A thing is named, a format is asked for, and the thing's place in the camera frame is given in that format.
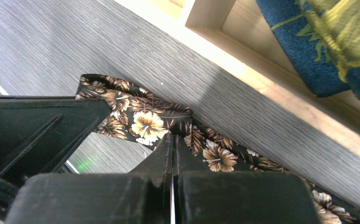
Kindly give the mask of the brown floral black tie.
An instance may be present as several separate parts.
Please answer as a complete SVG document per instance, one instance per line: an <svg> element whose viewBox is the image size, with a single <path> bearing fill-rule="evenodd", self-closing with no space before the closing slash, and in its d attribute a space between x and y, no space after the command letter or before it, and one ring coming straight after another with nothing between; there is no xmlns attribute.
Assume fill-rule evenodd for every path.
<svg viewBox="0 0 360 224"><path fill-rule="evenodd" d="M128 81L99 74L80 78L76 99L101 99L111 109L96 132L145 145L153 152L167 133L181 137L192 155L210 171L279 172L301 178L306 184L321 224L360 224L360 209L259 153L219 134L193 117L189 107L166 102ZM171 208L174 208L173 153Z"/></svg>

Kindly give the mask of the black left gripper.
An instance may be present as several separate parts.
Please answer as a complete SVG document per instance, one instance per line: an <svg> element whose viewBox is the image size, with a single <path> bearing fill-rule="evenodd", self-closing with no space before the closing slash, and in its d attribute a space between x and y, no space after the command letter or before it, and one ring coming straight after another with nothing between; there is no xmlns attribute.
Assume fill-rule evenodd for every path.
<svg viewBox="0 0 360 224"><path fill-rule="evenodd" d="M0 204L29 177L59 171L110 112L99 99L0 95Z"/></svg>

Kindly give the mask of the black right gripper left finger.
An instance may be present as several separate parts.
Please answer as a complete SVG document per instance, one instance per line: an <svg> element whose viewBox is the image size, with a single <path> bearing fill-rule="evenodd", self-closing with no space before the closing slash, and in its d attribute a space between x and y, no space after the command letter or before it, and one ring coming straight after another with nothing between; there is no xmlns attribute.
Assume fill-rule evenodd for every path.
<svg viewBox="0 0 360 224"><path fill-rule="evenodd" d="M173 136L126 174L41 174L19 190L7 224L168 224Z"/></svg>

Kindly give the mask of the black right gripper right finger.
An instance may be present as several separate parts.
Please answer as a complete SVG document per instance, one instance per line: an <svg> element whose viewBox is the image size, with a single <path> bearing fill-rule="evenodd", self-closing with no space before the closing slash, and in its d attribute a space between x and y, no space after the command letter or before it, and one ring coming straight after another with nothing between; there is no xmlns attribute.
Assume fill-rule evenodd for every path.
<svg viewBox="0 0 360 224"><path fill-rule="evenodd" d="M320 224L312 196L296 175L210 171L181 137L173 139L177 224Z"/></svg>

